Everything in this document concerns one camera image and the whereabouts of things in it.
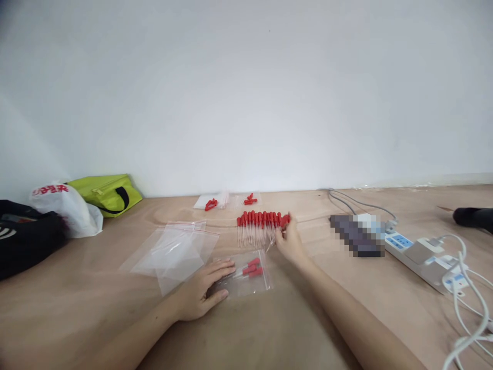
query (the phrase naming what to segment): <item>green bag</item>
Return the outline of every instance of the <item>green bag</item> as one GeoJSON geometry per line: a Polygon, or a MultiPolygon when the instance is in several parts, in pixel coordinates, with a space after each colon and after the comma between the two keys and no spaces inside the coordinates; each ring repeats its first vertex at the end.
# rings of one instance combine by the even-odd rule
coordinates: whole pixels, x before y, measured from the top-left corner
{"type": "Polygon", "coordinates": [[[103,217],[118,217],[142,200],[127,174],[84,177],[68,184],[98,207],[103,217]]]}

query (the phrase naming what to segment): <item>black object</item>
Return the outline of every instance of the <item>black object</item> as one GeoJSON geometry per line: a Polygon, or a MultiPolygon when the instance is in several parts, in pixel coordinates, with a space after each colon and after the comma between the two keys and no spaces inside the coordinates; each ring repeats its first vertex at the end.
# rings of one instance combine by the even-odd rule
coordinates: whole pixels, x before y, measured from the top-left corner
{"type": "Polygon", "coordinates": [[[128,197],[127,191],[124,187],[119,187],[115,189],[116,193],[123,199],[123,209],[120,211],[110,211],[109,209],[98,207],[100,210],[111,213],[111,214],[119,214],[125,211],[130,204],[130,198],[128,197]]]}
{"type": "Polygon", "coordinates": [[[25,271],[65,245],[64,223],[55,212],[0,200],[0,280],[25,271]]]}
{"type": "Polygon", "coordinates": [[[493,234],[493,208],[457,208],[453,219],[457,225],[485,229],[493,234]]]}

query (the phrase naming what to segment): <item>gray cable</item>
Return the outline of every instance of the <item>gray cable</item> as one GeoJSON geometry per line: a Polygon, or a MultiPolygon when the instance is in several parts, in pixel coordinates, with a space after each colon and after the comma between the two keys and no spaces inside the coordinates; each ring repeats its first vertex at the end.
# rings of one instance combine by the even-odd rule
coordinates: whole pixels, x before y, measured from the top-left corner
{"type": "Polygon", "coordinates": [[[378,208],[378,209],[381,209],[381,210],[383,210],[383,211],[387,212],[388,214],[390,214],[390,215],[394,218],[394,220],[395,220],[395,221],[397,221],[397,217],[396,217],[396,216],[395,216],[392,212],[390,212],[388,209],[386,209],[386,208],[383,208],[383,207],[379,207],[379,206],[370,205],[370,204],[367,204],[367,203],[360,202],[359,200],[356,200],[356,199],[354,199],[354,198],[350,197],[349,195],[344,194],[343,192],[340,192],[339,190],[335,190],[335,189],[333,189],[333,188],[329,188],[329,189],[328,189],[328,191],[329,191],[329,195],[330,195],[330,196],[332,196],[332,198],[337,199],[338,201],[340,201],[340,202],[344,203],[345,205],[347,205],[347,206],[348,206],[348,208],[349,208],[349,209],[350,209],[350,210],[351,210],[354,214],[356,214],[356,212],[355,212],[355,211],[354,211],[354,209],[353,209],[353,208],[349,205],[349,203],[347,203],[346,201],[344,201],[344,200],[342,200],[342,199],[340,199],[340,198],[337,198],[336,196],[334,196],[334,194],[332,194],[332,192],[342,194],[343,196],[348,197],[348,198],[349,198],[349,199],[351,199],[352,201],[354,201],[354,202],[356,202],[356,203],[359,203],[359,204],[361,204],[361,205],[363,205],[363,206],[368,206],[368,207],[373,207],[373,208],[378,208]]]}

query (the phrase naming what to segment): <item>black strap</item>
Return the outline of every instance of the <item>black strap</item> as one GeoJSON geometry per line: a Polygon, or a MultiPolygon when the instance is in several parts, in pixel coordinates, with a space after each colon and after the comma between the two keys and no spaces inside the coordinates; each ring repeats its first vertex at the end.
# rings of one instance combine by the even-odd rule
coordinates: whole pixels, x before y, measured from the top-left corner
{"type": "Polygon", "coordinates": [[[116,188],[115,191],[123,199],[123,205],[124,205],[123,209],[121,211],[110,211],[109,209],[106,209],[106,208],[103,208],[103,207],[98,207],[101,211],[105,211],[105,212],[108,212],[108,213],[111,213],[111,214],[118,214],[118,213],[121,213],[121,212],[123,212],[123,211],[125,211],[127,209],[128,204],[130,203],[130,198],[128,198],[127,191],[125,190],[124,187],[116,188]]]}

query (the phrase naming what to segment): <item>person's left hand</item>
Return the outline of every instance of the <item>person's left hand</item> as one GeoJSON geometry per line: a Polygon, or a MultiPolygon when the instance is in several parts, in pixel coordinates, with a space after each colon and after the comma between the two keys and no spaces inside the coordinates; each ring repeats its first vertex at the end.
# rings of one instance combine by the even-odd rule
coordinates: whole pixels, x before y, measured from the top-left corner
{"type": "Polygon", "coordinates": [[[204,316],[211,308],[227,297],[226,289],[205,298],[207,290],[219,279],[236,271],[235,262],[229,258],[212,262],[200,270],[170,297],[178,312],[178,320],[190,321],[204,316]]]}

